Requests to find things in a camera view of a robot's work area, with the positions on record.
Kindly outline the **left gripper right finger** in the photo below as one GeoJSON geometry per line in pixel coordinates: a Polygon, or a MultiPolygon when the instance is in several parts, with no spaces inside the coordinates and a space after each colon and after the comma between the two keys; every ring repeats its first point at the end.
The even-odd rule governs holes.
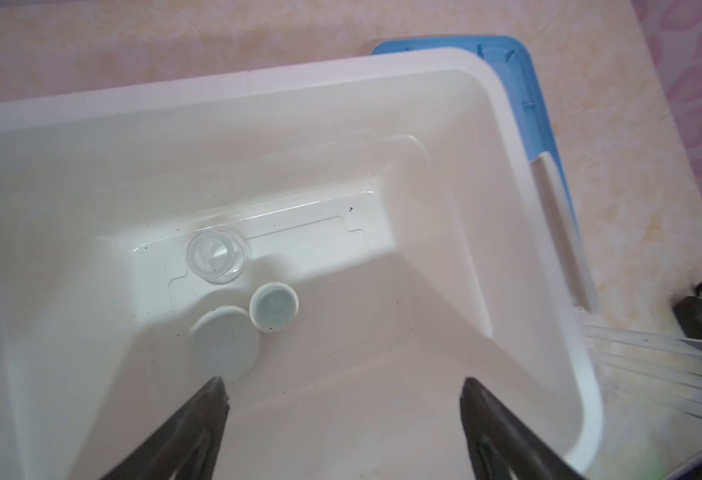
{"type": "Polygon", "coordinates": [[[465,379],[460,415],[477,479],[580,479],[479,380],[465,379]]]}

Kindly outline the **blue plastic lid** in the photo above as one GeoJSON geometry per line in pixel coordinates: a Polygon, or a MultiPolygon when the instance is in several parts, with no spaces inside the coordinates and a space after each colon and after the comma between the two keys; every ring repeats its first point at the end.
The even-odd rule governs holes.
{"type": "Polygon", "coordinates": [[[532,162],[544,152],[551,155],[568,206],[574,211],[544,95],[532,57],[522,42],[511,36],[497,35],[403,38],[382,41],[372,48],[371,53],[383,55],[439,48],[465,50],[493,69],[506,91],[527,159],[532,162]]]}

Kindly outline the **white plastic bin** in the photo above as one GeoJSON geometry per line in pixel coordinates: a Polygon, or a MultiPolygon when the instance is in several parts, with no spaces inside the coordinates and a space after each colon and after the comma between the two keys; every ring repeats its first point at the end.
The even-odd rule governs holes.
{"type": "Polygon", "coordinates": [[[188,331],[299,312],[224,382],[219,479],[468,479],[484,383],[579,473],[603,403],[595,292],[551,155],[456,48],[0,103],[0,479],[96,479],[214,376],[188,331]],[[217,285],[186,249],[235,232],[217,285]]]}

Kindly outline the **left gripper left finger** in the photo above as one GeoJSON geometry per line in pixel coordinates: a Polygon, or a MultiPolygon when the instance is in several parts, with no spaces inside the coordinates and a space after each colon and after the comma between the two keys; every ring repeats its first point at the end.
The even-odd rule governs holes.
{"type": "Polygon", "coordinates": [[[230,411],[225,384],[210,379],[106,479],[210,479],[230,411]]]}

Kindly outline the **small white ceramic dish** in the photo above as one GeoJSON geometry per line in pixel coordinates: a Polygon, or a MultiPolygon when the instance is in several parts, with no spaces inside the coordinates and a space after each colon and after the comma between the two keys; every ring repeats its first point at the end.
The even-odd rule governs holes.
{"type": "Polygon", "coordinates": [[[263,333],[285,330],[299,312],[295,290],[282,282],[269,282],[258,287],[249,302],[253,325],[263,333]]]}

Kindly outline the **clear glass beaker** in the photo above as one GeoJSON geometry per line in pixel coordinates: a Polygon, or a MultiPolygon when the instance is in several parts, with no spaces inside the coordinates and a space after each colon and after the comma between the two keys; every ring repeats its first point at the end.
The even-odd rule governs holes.
{"type": "Polygon", "coordinates": [[[238,234],[208,230],[196,235],[186,249],[186,263],[199,278],[217,285],[230,283],[245,270],[250,249],[238,234]]]}

